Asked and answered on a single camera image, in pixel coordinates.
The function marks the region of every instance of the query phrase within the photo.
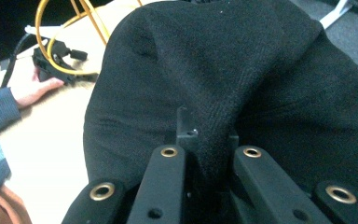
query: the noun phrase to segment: black cable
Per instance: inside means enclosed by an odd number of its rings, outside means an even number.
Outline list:
[[[14,69],[14,65],[16,64],[17,55],[20,53],[22,46],[24,45],[25,41],[28,39],[29,36],[30,34],[28,33],[25,34],[17,44],[16,48],[14,49],[14,52],[10,55],[7,65],[7,70],[5,72],[4,79],[2,80],[0,89],[7,87],[7,83],[10,81],[11,75],[13,74],[13,69]]]

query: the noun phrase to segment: table surface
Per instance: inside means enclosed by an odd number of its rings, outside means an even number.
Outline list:
[[[136,0],[115,0],[100,8],[99,14],[112,32],[137,6]],[[82,64],[85,70],[101,69],[103,58],[104,44],[92,31],[90,20],[85,18],[57,37],[68,48],[89,54]],[[9,86],[22,83],[24,74],[33,73],[32,53],[28,49],[18,56]],[[33,223],[61,223],[70,204],[88,184],[82,134],[92,89],[92,83],[77,82],[50,92],[22,110],[21,120],[0,132],[0,144],[12,171],[6,185],[22,197]]]

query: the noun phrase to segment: black fleece cloth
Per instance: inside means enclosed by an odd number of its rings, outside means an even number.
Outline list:
[[[89,181],[139,184],[181,105],[200,134],[199,186],[225,177],[235,126],[303,188],[331,179],[358,188],[358,67],[289,1],[158,2],[127,16],[85,117]]]

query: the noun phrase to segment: human hand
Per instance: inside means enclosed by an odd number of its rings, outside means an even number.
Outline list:
[[[17,85],[10,88],[19,109],[32,105],[46,92],[57,89],[64,84],[63,81],[55,77],[40,82],[39,77],[37,76],[38,73],[39,69],[35,68],[31,80],[20,86]]]

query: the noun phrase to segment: brass ring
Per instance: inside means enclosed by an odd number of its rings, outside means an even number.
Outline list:
[[[251,147],[247,147],[246,149],[244,149],[243,154],[245,154],[245,156],[247,157],[252,157],[252,158],[261,157],[261,151]]]
[[[115,185],[109,182],[104,182],[95,186],[89,193],[89,196],[94,201],[103,201],[112,196],[114,192]]]
[[[342,187],[338,186],[328,186],[326,188],[327,194],[332,197],[334,200],[340,202],[340,203],[356,203],[357,199],[356,197],[347,189],[344,189]]]
[[[165,147],[161,150],[161,155],[163,157],[174,157],[178,154],[178,151],[174,147]]]

